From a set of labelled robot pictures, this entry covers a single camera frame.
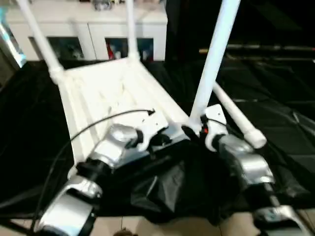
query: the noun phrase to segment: black plastic sheet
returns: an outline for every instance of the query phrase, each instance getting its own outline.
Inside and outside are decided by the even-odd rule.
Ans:
[[[65,61],[63,65],[86,63]],[[152,62],[145,66],[189,114],[203,64]],[[312,62],[227,60],[217,79],[266,135],[269,144],[259,152],[274,171],[277,194],[283,203],[298,208],[315,205],[313,70]],[[217,102],[212,95],[209,104]],[[0,177],[5,190],[0,196],[0,217],[29,217],[54,156],[69,139],[58,87],[43,62],[27,63],[3,88],[0,114]],[[54,171],[45,204],[66,181],[72,159],[69,147]],[[108,194],[100,215],[143,215],[156,223],[195,215],[217,224],[231,212],[250,209],[220,159],[189,141],[157,153],[156,160],[146,157],[122,167],[110,180],[104,186]],[[12,205],[14,196],[26,199]]]

